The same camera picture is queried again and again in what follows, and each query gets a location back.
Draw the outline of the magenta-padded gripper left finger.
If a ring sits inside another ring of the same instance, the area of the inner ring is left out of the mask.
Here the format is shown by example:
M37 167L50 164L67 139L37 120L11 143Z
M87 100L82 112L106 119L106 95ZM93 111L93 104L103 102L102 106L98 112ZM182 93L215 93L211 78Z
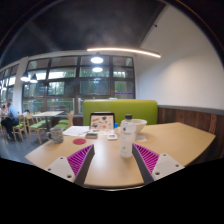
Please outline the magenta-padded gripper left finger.
M58 157L46 168L46 171L79 186L83 186L94 154L94 145L91 144L69 157Z

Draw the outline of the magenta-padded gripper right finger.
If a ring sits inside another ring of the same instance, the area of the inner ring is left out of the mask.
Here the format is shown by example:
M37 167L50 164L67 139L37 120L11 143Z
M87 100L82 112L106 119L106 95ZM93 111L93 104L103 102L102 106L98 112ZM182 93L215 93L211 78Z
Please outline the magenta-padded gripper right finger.
M167 153L158 154L138 144L132 145L132 154L145 185L183 169L183 166Z

